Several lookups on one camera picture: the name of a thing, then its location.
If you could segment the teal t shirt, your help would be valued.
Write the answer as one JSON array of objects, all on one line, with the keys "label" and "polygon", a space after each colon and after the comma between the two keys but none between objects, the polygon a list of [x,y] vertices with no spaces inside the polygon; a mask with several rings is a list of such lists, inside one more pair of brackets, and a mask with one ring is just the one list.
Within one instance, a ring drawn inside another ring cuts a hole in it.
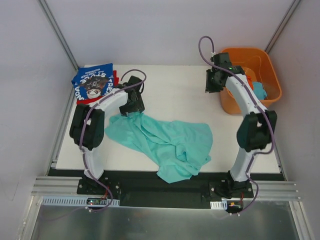
[{"label": "teal t shirt", "polygon": [[213,134],[206,123],[156,120],[143,113],[110,117],[106,135],[116,143],[145,154],[168,184],[189,180],[211,161]]}]

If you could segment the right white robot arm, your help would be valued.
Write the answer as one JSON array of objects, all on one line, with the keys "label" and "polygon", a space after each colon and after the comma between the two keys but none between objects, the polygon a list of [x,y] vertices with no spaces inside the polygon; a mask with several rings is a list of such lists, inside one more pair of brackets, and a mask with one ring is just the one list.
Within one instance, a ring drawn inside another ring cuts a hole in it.
[{"label": "right white robot arm", "polygon": [[256,155],[273,151],[277,114],[260,102],[247,81],[245,71],[239,65],[232,65],[227,52],[212,53],[207,63],[211,68],[206,71],[205,92],[229,90],[243,117],[236,133],[239,151],[229,173],[232,181],[225,184],[226,194],[234,198],[243,191],[241,182],[249,180]]}]

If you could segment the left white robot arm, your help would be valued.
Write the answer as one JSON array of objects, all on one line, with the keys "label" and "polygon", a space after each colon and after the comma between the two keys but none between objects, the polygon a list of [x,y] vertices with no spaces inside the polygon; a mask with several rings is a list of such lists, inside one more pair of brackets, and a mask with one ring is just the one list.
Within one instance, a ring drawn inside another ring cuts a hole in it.
[{"label": "left white robot arm", "polygon": [[78,146],[84,164],[84,175],[91,180],[88,188],[99,195],[105,191],[106,183],[100,179],[104,172],[103,159],[99,154],[105,136],[106,120],[115,111],[126,117],[131,113],[142,113],[145,80],[131,76],[128,82],[119,84],[110,93],[92,104],[78,104],[71,122],[69,136]]}]

